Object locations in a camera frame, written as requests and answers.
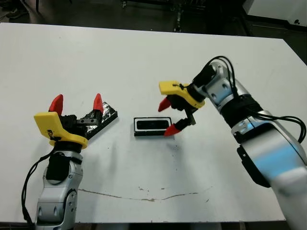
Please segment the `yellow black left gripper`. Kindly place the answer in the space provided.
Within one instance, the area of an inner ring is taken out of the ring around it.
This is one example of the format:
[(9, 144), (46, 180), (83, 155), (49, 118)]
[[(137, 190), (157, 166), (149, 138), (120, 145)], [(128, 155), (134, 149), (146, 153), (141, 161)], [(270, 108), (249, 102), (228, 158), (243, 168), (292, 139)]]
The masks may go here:
[[(56, 141), (68, 141), (81, 145), (81, 149), (88, 147), (88, 139), (65, 130), (61, 124), (59, 115), (63, 110), (63, 95), (55, 97), (48, 109), (48, 112), (41, 112), (34, 115), (36, 125), (42, 136), (49, 139), (49, 143), (55, 146)], [(104, 108), (101, 94), (97, 94), (93, 104), (94, 117), (102, 119)]]

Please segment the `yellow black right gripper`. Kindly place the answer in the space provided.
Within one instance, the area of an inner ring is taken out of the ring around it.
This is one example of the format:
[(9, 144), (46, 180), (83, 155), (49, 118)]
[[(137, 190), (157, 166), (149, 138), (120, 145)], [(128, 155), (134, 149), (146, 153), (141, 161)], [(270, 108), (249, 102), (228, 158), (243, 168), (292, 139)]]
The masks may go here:
[(164, 136), (173, 136), (187, 126), (196, 124), (193, 113), (205, 105), (205, 97), (192, 89), (191, 84), (181, 84), (178, 81), (160, 81), (159, 90), (165, 98), (158, 106), (158, 112), (169, 107), (179, 111), (185, 111), (187, 117), (169, 126), (164, 132)]

